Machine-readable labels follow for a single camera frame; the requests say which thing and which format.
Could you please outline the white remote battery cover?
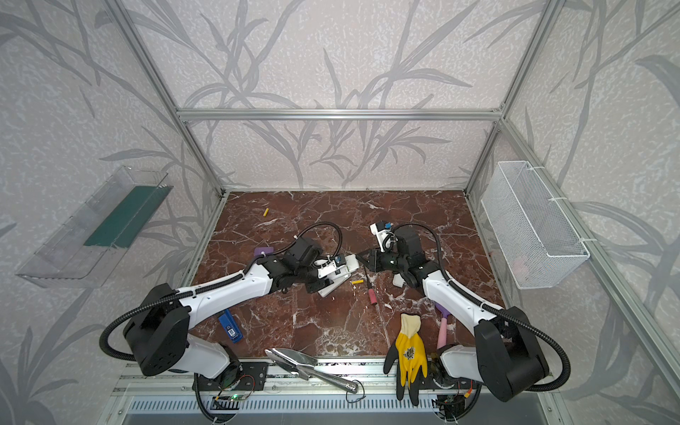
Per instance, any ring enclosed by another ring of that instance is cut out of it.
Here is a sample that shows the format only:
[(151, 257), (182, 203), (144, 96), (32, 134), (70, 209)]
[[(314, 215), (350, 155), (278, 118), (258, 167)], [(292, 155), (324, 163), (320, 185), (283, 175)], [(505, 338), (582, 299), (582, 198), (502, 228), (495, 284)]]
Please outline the white remote battery cover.
[(398, 287), (398, 288), (400, 288), (400, 289), (403, 289), (404, 286), (405, 286), (405, 284), (406, 284), (406, 282), (405, 282), (405, 280), (403, 279), (403, 277), (402, 277), (400, 274), (395, 274), (395, 276), (393, 276), (392, 284), (393, 284), (395, 287)]

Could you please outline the pink handled screwdriver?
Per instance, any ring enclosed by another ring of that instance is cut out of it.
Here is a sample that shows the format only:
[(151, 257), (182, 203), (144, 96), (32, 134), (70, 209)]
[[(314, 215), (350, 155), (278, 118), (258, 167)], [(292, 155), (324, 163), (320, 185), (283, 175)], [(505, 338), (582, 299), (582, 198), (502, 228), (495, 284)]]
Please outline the pink handled screwdriver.
[(368, 269), (366, 267), (363, 267), (364, 271), (364, 276), (365, 276), (365, 281), (367, 285), (367, 290), (368, 290), (368, 298), (371, 306), (376, 306), (377, 305), (377, 296), (375, 294), (375, 287), (370, 279), (370, 276), (368, 274)]

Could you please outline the red white remote control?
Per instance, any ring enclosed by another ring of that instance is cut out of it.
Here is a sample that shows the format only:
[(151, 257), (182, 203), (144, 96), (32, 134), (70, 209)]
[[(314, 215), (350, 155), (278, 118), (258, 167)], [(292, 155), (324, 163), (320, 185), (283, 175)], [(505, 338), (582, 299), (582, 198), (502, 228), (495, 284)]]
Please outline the red white remote control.
[(326, 277), (333, 282), (342, 282), (358, 269), (359, 262), (354, 254), (340, 255), (329, 263)]

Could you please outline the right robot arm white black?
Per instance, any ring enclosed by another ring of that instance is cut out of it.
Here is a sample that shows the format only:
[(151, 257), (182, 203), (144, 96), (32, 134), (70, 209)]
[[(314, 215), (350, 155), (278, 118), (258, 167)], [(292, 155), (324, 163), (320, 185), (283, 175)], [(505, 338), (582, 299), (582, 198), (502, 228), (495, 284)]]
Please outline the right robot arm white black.
[(444, 268), (443, 255), (427, 257), (418, 223), (371, 225), (378, 246), (359, 253), (369, 271), (393, 273), (400, 285), (444, 308), (474, 337), (472, 347), (451, 346), (438, 356), (453, 378), (485, 385), (507, 402), (524, 391), (554, 391), (568, 382), (572, 367), (566, 351), (545, 332), (532, 326), (518, 307), (505, 309), (478, 296)]

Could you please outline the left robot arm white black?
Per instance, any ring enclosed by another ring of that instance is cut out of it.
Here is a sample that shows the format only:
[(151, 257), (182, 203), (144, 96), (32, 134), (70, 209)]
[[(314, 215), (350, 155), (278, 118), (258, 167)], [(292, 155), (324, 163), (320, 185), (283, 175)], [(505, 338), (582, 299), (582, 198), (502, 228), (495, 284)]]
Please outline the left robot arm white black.
[(166, 283), (152, 288), (140, 306), (104, 328), (99, 347), (109, 357), (136, 362), (145, 376), (183, 371), (214, 379), (237, 360), (230, 349), (191, 333), (201, 322), (295, 284), (319, 292), (345, 281), (356, 266), (354, 258), (338, 251), (326, 255), (315, 240), (299, 235), (235, 274), (180, 289)]

